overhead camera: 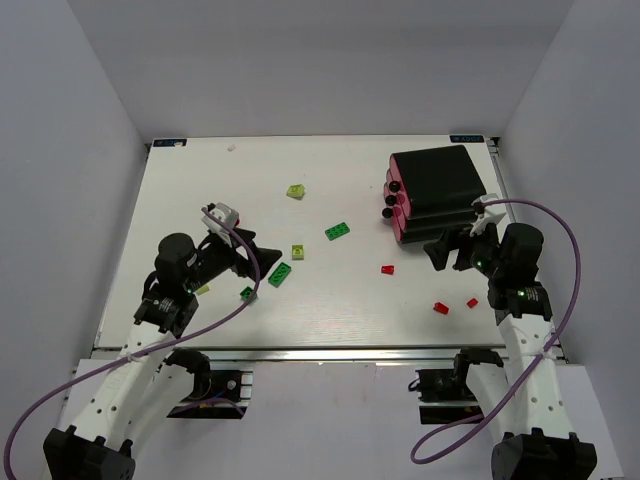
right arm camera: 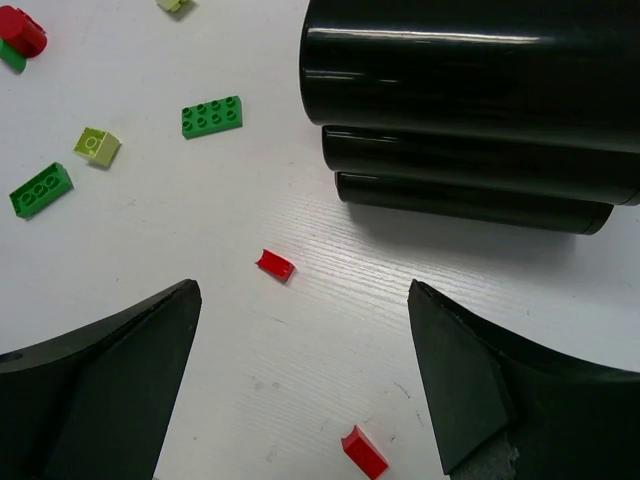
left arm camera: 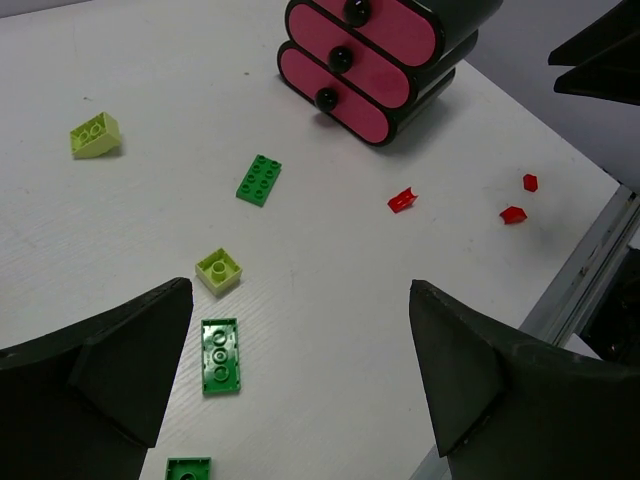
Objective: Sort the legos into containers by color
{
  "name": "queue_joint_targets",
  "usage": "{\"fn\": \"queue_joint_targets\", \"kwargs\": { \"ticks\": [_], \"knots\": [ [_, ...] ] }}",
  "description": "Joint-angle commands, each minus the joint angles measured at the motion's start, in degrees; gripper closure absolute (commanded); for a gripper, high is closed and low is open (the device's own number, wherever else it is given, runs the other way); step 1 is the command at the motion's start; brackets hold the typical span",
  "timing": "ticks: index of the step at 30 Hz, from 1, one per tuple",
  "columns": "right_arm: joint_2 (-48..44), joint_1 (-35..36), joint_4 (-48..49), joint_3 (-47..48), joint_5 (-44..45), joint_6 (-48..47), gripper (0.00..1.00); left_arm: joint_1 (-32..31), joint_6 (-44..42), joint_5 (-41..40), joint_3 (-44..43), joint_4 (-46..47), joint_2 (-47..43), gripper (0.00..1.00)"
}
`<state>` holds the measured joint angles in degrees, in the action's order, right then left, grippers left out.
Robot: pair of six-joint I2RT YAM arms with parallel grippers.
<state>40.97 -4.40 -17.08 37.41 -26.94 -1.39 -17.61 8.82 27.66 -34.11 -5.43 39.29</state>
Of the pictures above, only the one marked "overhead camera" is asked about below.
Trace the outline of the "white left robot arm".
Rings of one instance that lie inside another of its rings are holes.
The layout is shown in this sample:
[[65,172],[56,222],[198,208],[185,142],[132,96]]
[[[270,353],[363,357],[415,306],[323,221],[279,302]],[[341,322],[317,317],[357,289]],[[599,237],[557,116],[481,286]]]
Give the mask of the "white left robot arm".
[[281,258],[254,237],[234,228],[210,231],[199,245],[184,233],[160,241],[118,359],[102,369],[104,380],[80,414],[44,441],[52,478],[133,477],[151,432],[209,375],[203,354],[177,345],[198,308],[197,290],[228,270],[258,282]]

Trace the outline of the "pink top drawer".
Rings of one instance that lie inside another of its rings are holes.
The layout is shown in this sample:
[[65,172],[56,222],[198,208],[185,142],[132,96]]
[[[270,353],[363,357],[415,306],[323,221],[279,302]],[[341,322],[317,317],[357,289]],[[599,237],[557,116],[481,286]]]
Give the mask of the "pink top drawer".
[[392,154],[389,158],[389,169],[386,182],[389,193],[397,197],[397,205],[402,208],[404,216],[408,218],[411,213],[410,199],[403,181],[396,154]]

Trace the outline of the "red small lego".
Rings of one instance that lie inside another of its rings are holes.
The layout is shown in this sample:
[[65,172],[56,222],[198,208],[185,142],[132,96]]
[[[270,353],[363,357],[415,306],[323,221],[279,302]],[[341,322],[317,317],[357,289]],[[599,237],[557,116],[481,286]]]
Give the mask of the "red small lego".
[[436,302],[433,309],[442,315],[447,315],[449,313],[449,307],[441,302]]

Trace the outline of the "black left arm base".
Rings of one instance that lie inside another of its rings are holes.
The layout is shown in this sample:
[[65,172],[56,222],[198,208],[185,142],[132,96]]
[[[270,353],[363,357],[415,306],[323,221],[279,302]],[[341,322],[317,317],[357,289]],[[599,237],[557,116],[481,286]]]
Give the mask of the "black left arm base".
[[192,392],[168,414],[172,419],[241,419],[248,408],[253,373],[238,368],[214,368],[208,356],[176,349],[164,361],[187,372]]

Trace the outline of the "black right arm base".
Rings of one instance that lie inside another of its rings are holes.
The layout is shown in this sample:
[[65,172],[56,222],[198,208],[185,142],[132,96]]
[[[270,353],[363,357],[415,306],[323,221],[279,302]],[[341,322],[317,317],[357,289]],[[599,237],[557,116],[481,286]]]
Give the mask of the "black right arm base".
[[408,391],[418,395],[419,416],[422,425],[441,425],[471,419],[483,419],[479,404],[466,385],[471,365],[503,367],[499,354],[488,348],[463,348],[455,357],[453,366],[446,369],[420,369],[408,384]]

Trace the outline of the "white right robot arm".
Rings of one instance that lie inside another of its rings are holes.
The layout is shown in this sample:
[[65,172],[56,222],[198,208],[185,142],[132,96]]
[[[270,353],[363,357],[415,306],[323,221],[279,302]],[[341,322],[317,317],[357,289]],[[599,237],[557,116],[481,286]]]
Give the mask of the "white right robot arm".
[[488,301],[508,359],[482,348],[461,350],[454,383],[475,397],[495,445],[495,479],[587,479],[597,465],[593,444],[579,439],[560,391],[547,291],[537,281],[544,237],[513,223],[446,231],[425,245],[442,270],[456,252],[454,270],[475,269],[488,280]]

